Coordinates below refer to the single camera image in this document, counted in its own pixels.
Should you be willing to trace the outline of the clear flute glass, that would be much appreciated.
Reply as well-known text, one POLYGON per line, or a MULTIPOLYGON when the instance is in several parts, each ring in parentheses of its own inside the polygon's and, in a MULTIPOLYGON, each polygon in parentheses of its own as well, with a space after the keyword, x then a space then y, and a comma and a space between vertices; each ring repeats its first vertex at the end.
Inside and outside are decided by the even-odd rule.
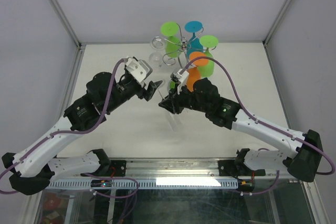
POLYGON ((172 131, 179 132, 183 129, 183 124, 178 115, 172 114, 167 110, 164 110, 164 115, 172 131))

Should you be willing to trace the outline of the orange plastic wine glass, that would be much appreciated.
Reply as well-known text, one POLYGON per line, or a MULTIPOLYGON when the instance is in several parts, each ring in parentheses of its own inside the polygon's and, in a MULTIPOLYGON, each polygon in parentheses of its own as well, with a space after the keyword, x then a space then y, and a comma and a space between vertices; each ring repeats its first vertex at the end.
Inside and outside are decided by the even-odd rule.
MULTIPOLYGON (((195 51, 190 54, 189 60, 192 61, 195 58, 198 58, 201 56, 206 57, 206 55, 203 52, 195 51)), ((204 59, 204 58, 196 60, 192 63, 192 67, 188 69, 189 76, 188 76, 188 80, 186 83, 186 86, 189 91, 193 92, 194 83, 201 79, 201 73, 198 68, 199 67, 202 68, 206 66, 207 64, 208 64, 208 59, 204 59)))

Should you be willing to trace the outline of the clear wine glass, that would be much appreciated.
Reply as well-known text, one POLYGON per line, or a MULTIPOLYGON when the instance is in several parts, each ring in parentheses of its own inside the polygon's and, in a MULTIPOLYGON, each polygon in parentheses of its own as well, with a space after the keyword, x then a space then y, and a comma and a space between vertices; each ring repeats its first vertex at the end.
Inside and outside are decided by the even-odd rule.
POLYGON ((153 69, 159 69, 163 64, 162 51, 166 48, 166 40, 161 36, 155 36, 150 40, 150 46, 154 51, 149 55, 149 63, 153 69))

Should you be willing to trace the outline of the green wine glass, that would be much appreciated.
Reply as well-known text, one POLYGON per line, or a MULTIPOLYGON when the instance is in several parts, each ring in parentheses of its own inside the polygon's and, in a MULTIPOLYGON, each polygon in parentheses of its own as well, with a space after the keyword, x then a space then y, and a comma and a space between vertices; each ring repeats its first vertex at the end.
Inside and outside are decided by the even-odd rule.
MULTIPOLYGON (((205 56, 213 58, 213 55, 210 53, 210 49, 213 49, 218 45, 218 38, 212 35, 205 35, 200 38, 199 42, 205 48, 205 56)), ((206 65, 199 66, 197 69, 199 70, 202 78, 208 78, 214 72, 214 62, 212 60, 208 60, 206 65)))
POLYGON ((176 22, 166 22, 160 28, 161 34, 167 39, 165 52, 170 58, 177 58, 181 48, 181 39, 177 37, 180 26, 176 22))

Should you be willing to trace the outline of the blue plastic wine glass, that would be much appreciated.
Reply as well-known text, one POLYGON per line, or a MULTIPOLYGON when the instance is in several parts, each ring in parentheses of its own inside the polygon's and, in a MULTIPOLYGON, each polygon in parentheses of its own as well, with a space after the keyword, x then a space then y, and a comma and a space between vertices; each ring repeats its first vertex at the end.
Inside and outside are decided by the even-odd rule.
POLYGON ((186 32, 192 34, 191 38, 187 43, 186 50, 186 58, 189 59, 191 53, 195 51, 203 52, 203 46, 201 45, 200 39, 197 35, 198 32, 201 33, 204 29, 202 23, 196 20, 186 23, 184 28, 186 32))

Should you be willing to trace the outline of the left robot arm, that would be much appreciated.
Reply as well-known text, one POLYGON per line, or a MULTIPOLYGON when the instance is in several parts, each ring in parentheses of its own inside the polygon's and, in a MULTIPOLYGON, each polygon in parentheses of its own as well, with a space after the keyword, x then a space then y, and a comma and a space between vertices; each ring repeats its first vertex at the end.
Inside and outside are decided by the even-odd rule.
POLYGON ((19 153, 2 156, 4 176, 12 172, 10 194, 36 194, 50 183, 72 175, 104 176, 110 170, 110 159, 103 149, 95 149, 78 157, 58 158, 70 143, 91 133, 106 121, 106 115, 132 97, 149 101, 162 81, 145 84, 129 71, 118 82, 115 74, 100 72, 86 84, 86 94, 78 98, 65 111, 56 124, 39 140, 19 153))

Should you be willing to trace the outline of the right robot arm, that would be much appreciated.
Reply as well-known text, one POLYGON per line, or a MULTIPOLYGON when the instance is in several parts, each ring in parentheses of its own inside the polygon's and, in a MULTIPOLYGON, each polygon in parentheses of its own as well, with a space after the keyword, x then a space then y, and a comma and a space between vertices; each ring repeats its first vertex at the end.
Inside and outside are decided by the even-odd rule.
POLYGON ((239 103, 221 97, 218 88, 206 78, 196 81, 193 88, 193 91, 186 87, 171 89, 159 107, 172 114, 180 114, 184 109, 203 112, 213 124, 245 133, 275 148, 273 151, 241 149, 235 159, 238 174, 247 175, 259 169, 285 169, 298 180, 314 181, 323 151, 317 132, 304 133, 249 115, 239 103))

